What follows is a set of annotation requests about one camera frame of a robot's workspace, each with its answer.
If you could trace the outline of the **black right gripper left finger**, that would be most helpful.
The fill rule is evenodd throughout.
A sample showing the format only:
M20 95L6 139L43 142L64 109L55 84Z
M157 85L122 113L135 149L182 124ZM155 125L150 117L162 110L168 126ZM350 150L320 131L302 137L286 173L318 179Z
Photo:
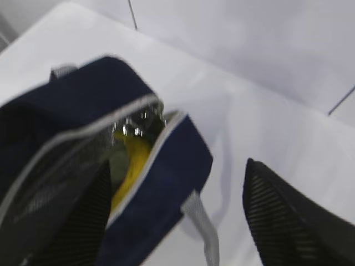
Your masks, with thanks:
M52 167L16 195L16 264L94 265L110 208L109 161Z

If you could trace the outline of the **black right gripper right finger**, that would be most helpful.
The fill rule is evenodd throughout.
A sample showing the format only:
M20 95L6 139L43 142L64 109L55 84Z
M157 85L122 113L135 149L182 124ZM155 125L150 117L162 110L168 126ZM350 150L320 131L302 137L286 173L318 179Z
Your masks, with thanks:
M263 265L354 265L354 224L249 158L244 214Z

